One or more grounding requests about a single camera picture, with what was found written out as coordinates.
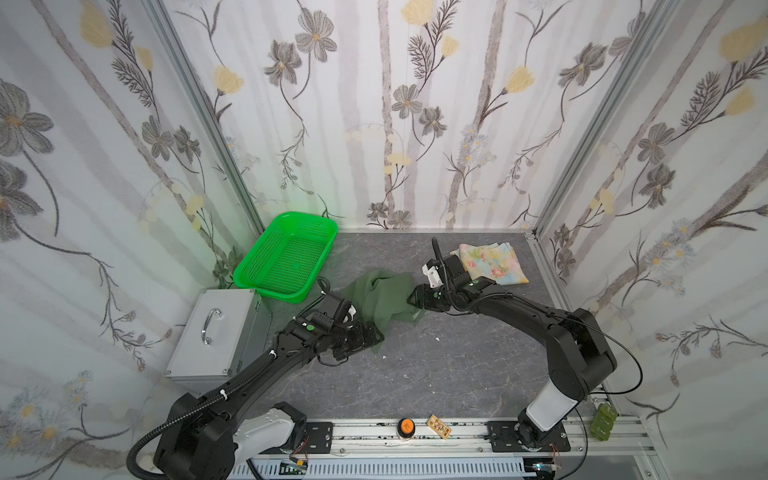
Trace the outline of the dark green skirt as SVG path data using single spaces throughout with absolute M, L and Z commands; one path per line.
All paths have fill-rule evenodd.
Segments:
M 340 290 L 364 322 L 385 334 L 392 322 L 418 324 L 426 311 L 408 303 L 416 285 L 410 273 L 373 269 Z

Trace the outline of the pastel floral skirt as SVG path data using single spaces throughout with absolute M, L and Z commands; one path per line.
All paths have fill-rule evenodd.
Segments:
M 451 254 L 461 260 L 464 269 L 473 280 L 484 277 L 501 286 L 529 282 L 514 248 L 508 242 L 482 246 L 460 244 L 459 248 Z

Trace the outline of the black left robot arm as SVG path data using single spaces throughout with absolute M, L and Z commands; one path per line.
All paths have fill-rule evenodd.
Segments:
M 239 463 L 238 429 L 252 405 L 282 377 L 329 351 L 343 363 L 372 348 L 384 334 L 361 320 L 353 303 L 328 292 L 289 321 L 270 348 L 243 371 L 200 397 L 185 394 L 165 423 L 128 451 L 126 467 L 138 479 L 225 479 Z

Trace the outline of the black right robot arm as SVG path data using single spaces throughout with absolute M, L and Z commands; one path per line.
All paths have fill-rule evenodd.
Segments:
M 609 346 L 613 338 L 587 310 L 548 307 L 490 278 L 472 279 L 455 256 L 431 260 L 422 271 L 428 282 L 414 288 L 408 297 L 410 305 L 494 318 L 545 348 L 549 380 L 513 427 L 513 441 L 524 450 L 541 449 L 559 438 L 563 420 L 618 366 Z

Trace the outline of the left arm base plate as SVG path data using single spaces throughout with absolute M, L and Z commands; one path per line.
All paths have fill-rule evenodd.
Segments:
M 332 422 L 308 422 L 299 428 L 295 454 L 329 454 L 332 448 L 334 424 Z

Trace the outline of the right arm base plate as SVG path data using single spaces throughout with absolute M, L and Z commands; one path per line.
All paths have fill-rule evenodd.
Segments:
M 488 440 L 494 453 L 570 452 L 571 445 L 562 423 L 548 431 L 518 421 L 489 421 Z

